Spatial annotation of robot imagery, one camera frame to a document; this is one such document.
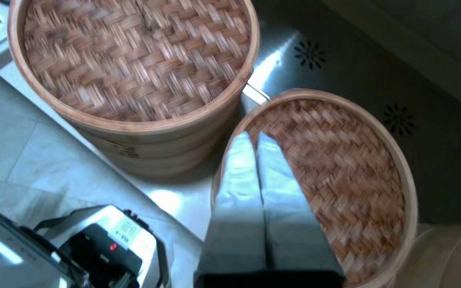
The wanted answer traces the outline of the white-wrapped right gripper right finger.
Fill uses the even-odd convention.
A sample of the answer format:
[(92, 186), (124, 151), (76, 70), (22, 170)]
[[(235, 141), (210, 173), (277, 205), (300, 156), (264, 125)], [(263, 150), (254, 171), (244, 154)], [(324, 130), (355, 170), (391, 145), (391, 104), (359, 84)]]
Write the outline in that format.
[(274, 269), (344, 277), (279, 144), (263, 132), (257, 139), (257, 164), (267, 244)]

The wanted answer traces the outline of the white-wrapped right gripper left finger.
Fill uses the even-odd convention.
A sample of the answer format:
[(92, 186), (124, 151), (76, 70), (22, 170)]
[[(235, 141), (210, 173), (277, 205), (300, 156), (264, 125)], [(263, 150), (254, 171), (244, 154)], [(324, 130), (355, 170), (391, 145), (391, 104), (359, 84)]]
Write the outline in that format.
[(221, 176), (197, 276), (265, 270), (263, 201), (255, 151), (247, 132), (230, 142)]

